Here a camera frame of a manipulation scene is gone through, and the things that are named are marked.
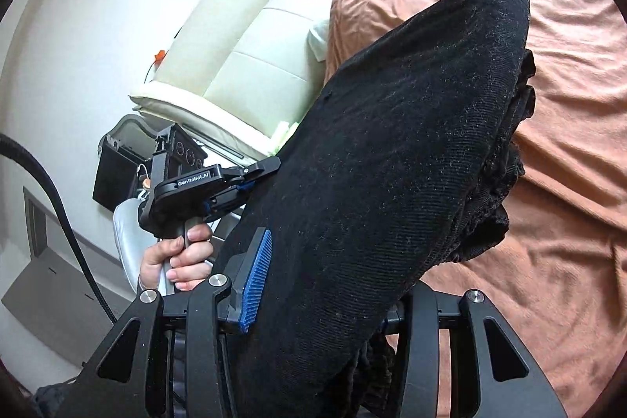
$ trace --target white wall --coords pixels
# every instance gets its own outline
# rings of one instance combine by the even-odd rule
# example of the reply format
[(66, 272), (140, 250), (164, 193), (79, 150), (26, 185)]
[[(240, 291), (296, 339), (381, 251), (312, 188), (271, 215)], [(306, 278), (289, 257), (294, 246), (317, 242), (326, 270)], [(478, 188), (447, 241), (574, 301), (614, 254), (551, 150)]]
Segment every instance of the white wall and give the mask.
[[(112, 254), (111, 214), (92, 200), (98, 141), (131, 112), (131, 87), (198, 2), (16, 0), (0, 24), (0, 131), (48, 171), (74, 230)], [(28, 262), (23, 186), (49, 204), (29, 175), (0, 159), (0, 296)], [(31, 390), (76, 372), (1, 305), (0, 355)]]

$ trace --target metal screw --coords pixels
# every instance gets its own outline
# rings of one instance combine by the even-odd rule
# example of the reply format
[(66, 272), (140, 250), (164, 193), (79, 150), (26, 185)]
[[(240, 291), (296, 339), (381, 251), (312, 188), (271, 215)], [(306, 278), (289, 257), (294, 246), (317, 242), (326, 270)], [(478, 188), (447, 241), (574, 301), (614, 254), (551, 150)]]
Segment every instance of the metal screw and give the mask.
[(475, 303), (481, 303), (485, 299), (484, 293), (482, 293), (481, 291), (478, 291), (476, 289), (469, 290), (466, 293), (466, 297), (470, 301), (475, 302)]
[(139, 299), (141, 299), (144, 303), (152, 303), (155, 299), (157, 299), (157, 292), (152, 289), (148, 289), (139, 295)]
[(217, 273), (209, 277), (209, 284), (211, 284), (214, 287), (222, 287), (224, 284), (227, 283), (227, 280), (228, 279), (225, 275)]

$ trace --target sofa armrest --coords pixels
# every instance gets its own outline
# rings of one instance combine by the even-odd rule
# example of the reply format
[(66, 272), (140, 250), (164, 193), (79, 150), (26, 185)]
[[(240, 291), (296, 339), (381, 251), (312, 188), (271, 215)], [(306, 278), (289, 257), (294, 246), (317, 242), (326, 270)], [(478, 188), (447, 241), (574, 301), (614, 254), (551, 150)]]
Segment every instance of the sofa armrest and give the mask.
[(153, 81), (136, 87), (129, 97), (140, 111), (192, 128), (254, 161), (274, 152), (269, 137), (185, 89)]

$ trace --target cream sofa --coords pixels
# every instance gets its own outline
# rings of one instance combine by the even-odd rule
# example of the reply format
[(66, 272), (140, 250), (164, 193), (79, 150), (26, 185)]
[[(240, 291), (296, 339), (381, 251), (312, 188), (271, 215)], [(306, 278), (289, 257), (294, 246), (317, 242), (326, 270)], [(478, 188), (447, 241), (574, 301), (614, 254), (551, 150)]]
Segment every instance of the cream sofa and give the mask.
[(232, 161), (268, 156), (279, 124), (300, 122), (321, 91), (324, 63), (306, 37), (330, 4), (201, 0), (152, 82), (133, 90), (131, 100), (142, 114), (178, 122)]

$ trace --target orange object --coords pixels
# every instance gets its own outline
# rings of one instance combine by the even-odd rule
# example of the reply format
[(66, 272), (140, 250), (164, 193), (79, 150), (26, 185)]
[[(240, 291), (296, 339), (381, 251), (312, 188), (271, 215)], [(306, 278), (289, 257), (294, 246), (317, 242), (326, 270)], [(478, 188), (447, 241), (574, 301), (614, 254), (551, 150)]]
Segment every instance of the orange object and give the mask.
[(155, 64), (161, 64), (161, 61), (164, 60), (165, 54), (167, 54), (166, 51), (159, 51), (155, 54)]

